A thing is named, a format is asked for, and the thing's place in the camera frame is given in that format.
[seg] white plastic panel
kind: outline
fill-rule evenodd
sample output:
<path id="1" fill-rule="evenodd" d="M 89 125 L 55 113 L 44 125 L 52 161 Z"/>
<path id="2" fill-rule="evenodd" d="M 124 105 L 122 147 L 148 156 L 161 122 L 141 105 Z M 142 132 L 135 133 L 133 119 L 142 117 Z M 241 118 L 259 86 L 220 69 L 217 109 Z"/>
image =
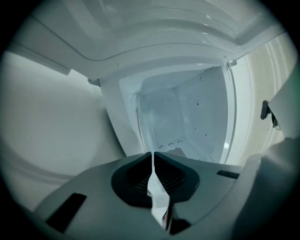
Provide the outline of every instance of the white plastic panel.
<path id="1" fill-rule="evenodd" d="M 226 161 L 235 123 L 233 80 L 224 62 L 201 59 L 131 65 L 102 80 L 105 105 L 127 156 L 179 151 L 192 159 Z"/>
<path id="2" fill-rule="evenodd" d="M 157 85 L 158 92 L 139 97 L 147 145 L 155 151 L 181 149 L 187 158 L 219 162 L 228 119 L 223 71 L 217 67 L 179 74 L 191 73 L 197 75 L 168 90 L 159 91 Z M 170 81 L 169 76 L 174 74 L 156 78 L 164 86 L 165 81 Z"/>
<path id="3" fill-rule="evenodd" d="M 88 168 L 125 156 L 99 87 L 10 52 L 0 65 L 0 172 L 29 210 Z"/>
<path id="4" fill-rule="evenodd" d="M 120 55 L 135 51 L 140 62 L 139 52 L 150 46 L 160 46 L 154 49 L 157 58 L 161 47 L 177 45 L 178 52 L 202 46 L 215 52 L 206 56 L 235 60 L 283 31 L 253 0 L 50 0 L 32 13 L 11 49 L 96 79 L 110 72 L 103 67 L 104 72 L 97 68 L 99 76 L 89 73 L 100 61 L 115 70 L 124 66 Z"/>
<path id="5" fill-rule="evenodd" d="M 285 33 L 239 59 L 232 67 L 237 119 L 228 164 L 244 165 L 249 156 L 263 153 L 287 137 L 283 128 L 281 131 L 273 128 L 270 114 L 265 120 L 260 115 L 262 102 L 271 101 L 283 87 L 297 59 L 297 49 Z"/>

